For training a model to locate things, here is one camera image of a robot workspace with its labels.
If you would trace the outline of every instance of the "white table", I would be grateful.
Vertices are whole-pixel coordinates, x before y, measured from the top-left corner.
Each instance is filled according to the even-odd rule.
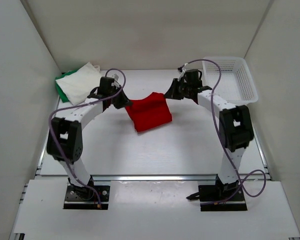
[[[246,182],[255,194],[262,182]],[[31,180],[14,233],[24,240],[288,240],[300,237],[280,182],[267,183],[248,211],[200,212],[186,196],[196,181],[112,181],[108,210],[63,209],[67,178]]]
[[[130,99],[143,99],[152,92],[165,93],[176,70],[125,70],[124,92]],[[82,160],[95,175],[215,175],[223,150],[212,115],[192,100],[167,100],[172,122],[137,134],[125,109],[108,108],[83,131]],[[60,103],[59,108],[70,106]],[[71,110],[59,112],[63,117]],[[256,141],[246,149],[239,172],[263,169]],[[46,154],[42,176],[66,175],[63,167]]]

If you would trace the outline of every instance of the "green cloth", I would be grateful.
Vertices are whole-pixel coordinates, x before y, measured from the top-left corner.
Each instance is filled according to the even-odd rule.
[[[69,99],[67,98],[67,95],[65,95],[64,91],[62,91],[61,87],[59,87],[57,80],[58,79],[63,79],[65,76],[69,76],[71,74],[74,74],[75,72],[77,72],[79,69],[77,70],[73,70],[73,71],[68,71],[64,74],[62,74],[61,76],[57,76],[54,81],[55,81],[55,87],[56,87],[56,91],[58,92],[60,99],[62,100],[63,103],[67,103],[69,102]]]

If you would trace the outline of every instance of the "cable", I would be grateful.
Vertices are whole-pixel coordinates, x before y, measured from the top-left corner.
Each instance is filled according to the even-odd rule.
[[[67,158],[67,156],[66,156],[65,152],[63,151],[63,149],[62,149],[60,143],[58,142],[56,133],[55,133],[53,127],[52,127],[52,118],[53,118],[54,115],[55,115],[56,113],[58,113],[58,112],[61,112],[61,111],[64,111],[64,110],[69,110],[69,109],[78,109],[78,108],[86,107],[86,106],[88,106],[88,105],[95,105],[95,104],[97,104],[97,103],[99,103],[99,102],[106,101],[106,100],[109,100],[109,99],[112,99],[112,98],[118,96],[118,95],[120,94],[120,92],[123,90],[123,88],[125,87],[127,79],[126,79],[126,75],[124,74],[124,72],[121,71],[120,69],[117,69],[117,68],[111,68],[111,69],[109,69],[108,71],[106,71],[105,76],[107,76],[108,73],[109,73],[110,71],[112,71],[112,70],[119,71],[119,72],[123,75],[123,84],[122,84],[122,87],[119,89],[118,92],[116,92],[115,94],[113,94],[113,95],[111,95],[111,96],[107,96],[107,97],[104,97],[104,98],[101,98],[101,99],[98,99],[98,100],[96,100],[96,101],[92,101],[92,102],[89,102],[89,103],[84,103],[84,104],[76,105],[76,106],[68,106],[68,107],[64,107],[64,108],[60,108],[60,109],[54,110],[54,111],[50,114],[50,116],[49,116],[49,118],[48,118],[48,125],[49,125],[50,134],[51,134],[51,136],[52,136],[52,139],[53,139],[53,141],[54,141],[54,143],[55,143],[57,149],[59,150],[59,152],[60,152],[62,158],[64,159],[64,161],[65,161],[65,163],[66,163],[66,166],[68,167],[68,169],[69,169],[71,175],[72,175],[73,178],[74,178],[79,184],[81,184],[83,187],[86,187],[86,188],[88,188],[88,189],[90,189],[90,190],[92,190],[92,191],[94,192],[94,194],[95,194],[95,195],[97,196],[97,198],[98,198],[98,204],[100,205],[100,208],[101,208],[101,199],[100,199],[100,196],[99,196],[97,190],[95,190],[95,189],[94,189],[93,187],[91,187],[91,186],[88,186],[88,185],[84,184],[80,179],[78,179],[78,177],[76,176],[75,172],[74,172],[73,169],[71,168],[70,160]]]
[[[215,61],[212,61],[212,60],[209,60],[209,59],[196,59],[196,60],[192,60],[190,62],[187,62],[185,63],[184,65],[182,65],[181,67],[178,68],[178,70],[183,70],[184,67],[188,64],[192,64],[194,62],[199,62],[199,61],[206,61],[206,62],[210,62],[212,64],[214,64],[217,68],[218,68],[218,71],[219,71],[219,78],[216,82],[216,84],[214,85],[214,87],[212,88],[212,91],[211,91],[211,113],[212,113],[212,119],[213,119],[213,124],[214,124],[214,128],[215,128],[215,131],[217,133],[217,136],[219,138],[219,141],[221,143],[221,146],[222,146],[222,149],[226,155],[226,157],[228,158],[229,162],[231,163],[234,171],[235,171],[235,174],[237,175],[237,178],[239,180],[239,183],[240,183],[240,186],[233,192],[233,194],[231,194],[231,196],[227,197],[226,199],[223,199],[223,200],[219,200],[219,201],[211,201],[211,202],[206,202],[206,203],[202,203],[202,205],[211,205],[211,204],[219,204],[219,203],[224,203],[228,200],[230,200],[241,188],[243,189],[243,191],[251,198],[256,198],[258,196],[260,196],[260,194],[262,194],[262,192],[265,190],[265,187],[266,187],[266,183],[267,183],[267,177],[266,177],[266,174],[264,171],[262,171],[261,169],[256,169],[256,170],[253,170],[251,171],[250,173],[248,173],[244,179],[241,179],[240,178],[240,174],[234,164],[234,162],[231,160],[231,157],[229,156],[227,150],[226,150],[226,147],[223,146],[222,144],[222,140],[221,140],[221,136],[220,136],[220,132],[218,130],[218,125],[217,125],[217,120],[216,120],[216,114],[215,114],[215,106],[214,106],[214,94],[215,94],[215,90],[221,80],[221,68],[220,66],[215,62]],[[259,193],[257,193],[256,195],[251,195],[245,188],[244,186],[244,182],[248,179],[248,177],[250,177],[252,174],[254,174],[255,172],[261,172],[262,175],[263,175],[263,186],[260,190]]]

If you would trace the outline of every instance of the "white cloth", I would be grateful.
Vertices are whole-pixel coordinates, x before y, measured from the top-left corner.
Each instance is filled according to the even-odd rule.
[[[88,62],[77,72],[56,80],[69,101],[77,105],[86,100],[91,90],[99,87],[100,72]]]

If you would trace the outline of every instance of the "beige wall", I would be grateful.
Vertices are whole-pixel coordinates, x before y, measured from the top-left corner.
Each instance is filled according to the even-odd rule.
[[[246,61],[259,94],[251,113],[300,230],[300,0],[274,1]]]
[[[244,57],[269,0],[24,0],[61,71]]]
[[[0,0],[0,240],[35,174],[60,74],[19,0]]]

